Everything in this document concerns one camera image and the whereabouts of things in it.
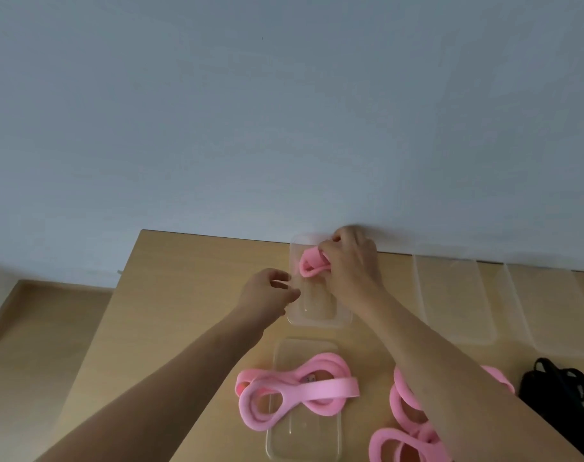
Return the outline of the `person's right forearm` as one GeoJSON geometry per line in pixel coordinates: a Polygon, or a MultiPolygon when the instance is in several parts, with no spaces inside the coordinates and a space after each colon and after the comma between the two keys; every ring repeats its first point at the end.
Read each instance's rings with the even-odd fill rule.
{"type": "Polygon", "coordinates": [[[460,349],[369,284],[344,303],[380,338],[456,462],[584,462],[546,421],[460,349]]]}

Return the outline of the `person's left hand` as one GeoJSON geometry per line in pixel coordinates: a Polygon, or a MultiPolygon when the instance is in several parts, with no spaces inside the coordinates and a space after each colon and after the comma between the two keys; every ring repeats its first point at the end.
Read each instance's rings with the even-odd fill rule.
{"type": "Polygon", "coordinates": [[[264,269],[250,277],[229,319],[254,346],[264,331],[285,313],[275,311],[275,287],[292,287],[291,275],[278,269],[264,269]]]}

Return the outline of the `person's left forearm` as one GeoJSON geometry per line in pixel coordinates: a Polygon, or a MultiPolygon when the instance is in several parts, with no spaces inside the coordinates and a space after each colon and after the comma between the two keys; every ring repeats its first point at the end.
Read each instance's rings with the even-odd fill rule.
{"type": "Polygon", "coordinates": [[[279,316],[235,309],[35,462],[170,462],[234,366],[279,316]]]}

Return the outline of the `black strapped bag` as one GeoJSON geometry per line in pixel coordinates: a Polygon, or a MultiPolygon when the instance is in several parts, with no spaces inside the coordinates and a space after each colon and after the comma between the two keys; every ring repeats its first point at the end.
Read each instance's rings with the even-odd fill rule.
{"type": "Polygon", "coordinates": [[[584,373],[540,357],[522,376],[518,397],[584,455],[584,373]]]}

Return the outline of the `person's right hand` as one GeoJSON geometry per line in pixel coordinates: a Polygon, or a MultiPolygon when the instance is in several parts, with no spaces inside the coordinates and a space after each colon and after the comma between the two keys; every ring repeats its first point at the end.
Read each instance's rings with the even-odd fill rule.
{"type": "Polygon", "coordinates": [[[375,300],[383,294],[384,287],[378,263],[375,242],[357,225],[346,229],[346,273],[324,275],[327,285],[338,301],[353,313],[363,315],[375,300]]]}

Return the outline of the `clear plastic container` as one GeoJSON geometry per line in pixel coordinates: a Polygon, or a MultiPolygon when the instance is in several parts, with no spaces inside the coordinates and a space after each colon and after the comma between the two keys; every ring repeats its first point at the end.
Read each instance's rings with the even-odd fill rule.
{"type": "Polygon", "coordinates": [[[495,285],[512,339],[544,355],[584,358],[584,294],[573,271],[504,263],[495,285]]]}
{"type": "Polygon", "coordinates": [[[290,242],[290,284],[301,291],[301,296],[287,308],[287,318],[292,325],[337,328],[352,323],[352,312],[328,291],[322,277],[316,275],[305,278],[300,272],[299,263],[304,251],[316,247],[328,238],[327,233],[301,233],[290,242]]]}
{"type": "Polygon", "coordinates": [[[448,341],[488,346],[497,338],[477,261],[413,255],[422,320],[448,341]]]}
{"type": "MultiPolygon", "coordinates": [[[[285,338],[275,349],[273,369],[294,370],[322,352],[340,350],[327,340],[285,338]]],[[[274,462],[339,462],[342,452],[342,415],[319,416],[303,404],[266,432],[266,454],[274,462]]]]}

